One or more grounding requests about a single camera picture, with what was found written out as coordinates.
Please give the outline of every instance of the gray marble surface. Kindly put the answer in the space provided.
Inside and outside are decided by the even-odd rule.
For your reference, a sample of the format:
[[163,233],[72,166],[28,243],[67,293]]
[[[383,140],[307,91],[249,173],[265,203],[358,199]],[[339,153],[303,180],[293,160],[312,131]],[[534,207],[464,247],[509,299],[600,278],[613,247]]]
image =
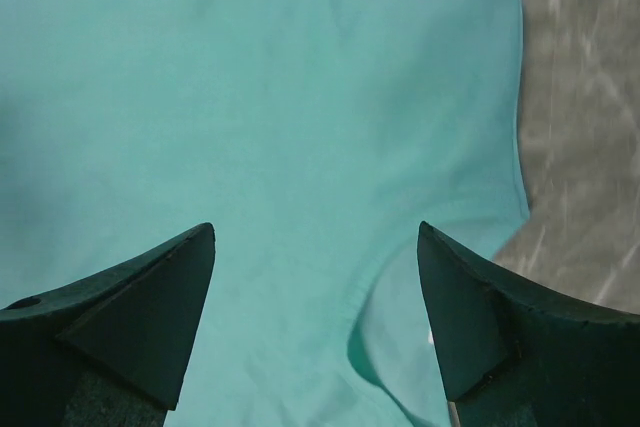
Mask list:
[[532,216],[497,257],[640,313],[640,0],[523,0],[520,157]]

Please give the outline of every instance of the teal fabric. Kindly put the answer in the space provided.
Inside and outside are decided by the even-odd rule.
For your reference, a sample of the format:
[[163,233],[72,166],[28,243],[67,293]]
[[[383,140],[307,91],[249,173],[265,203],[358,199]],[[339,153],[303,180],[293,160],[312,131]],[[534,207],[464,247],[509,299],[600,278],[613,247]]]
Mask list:
[[168,426],[446,425],[411,249],[427,220],[491,256],[527,217],[521,23],[520,0],[0,0],[0,300],[211,221]]

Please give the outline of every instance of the gray floor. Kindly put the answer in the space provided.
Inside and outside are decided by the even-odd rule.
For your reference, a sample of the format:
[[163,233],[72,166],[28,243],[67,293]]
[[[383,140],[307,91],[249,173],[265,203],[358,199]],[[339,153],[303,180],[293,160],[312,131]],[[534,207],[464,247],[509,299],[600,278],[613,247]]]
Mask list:
[[640,313],[640,0],[524,0],[520,156],[531,221],[498,256]]

